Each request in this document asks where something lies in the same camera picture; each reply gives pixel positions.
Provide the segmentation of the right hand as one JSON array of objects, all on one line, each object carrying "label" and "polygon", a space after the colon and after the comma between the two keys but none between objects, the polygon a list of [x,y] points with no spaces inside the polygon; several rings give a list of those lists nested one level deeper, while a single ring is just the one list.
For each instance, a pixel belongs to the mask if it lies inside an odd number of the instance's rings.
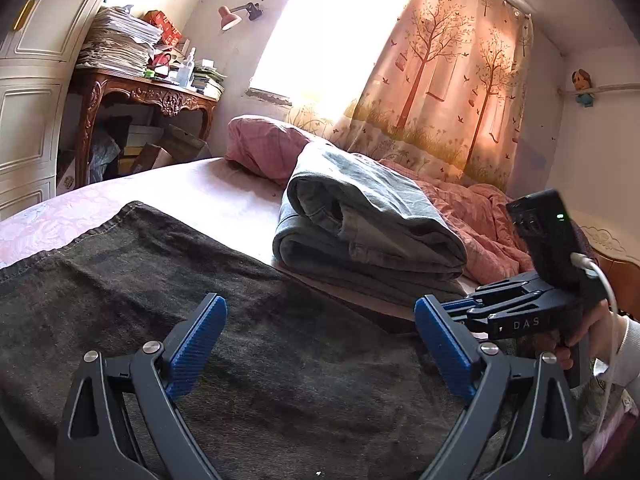
[{"label": "right hand", "polygon": [[582,324],[564,341],[557,333],[537,334],[533,346],[536,354],[551,352],[563,370],[570,370],[574,365],[572,348],[588,338],[590,358],[610,365],[613,356],[620,351],[627,327],[628,318],[614,313],[603,300],[582,317]]}]

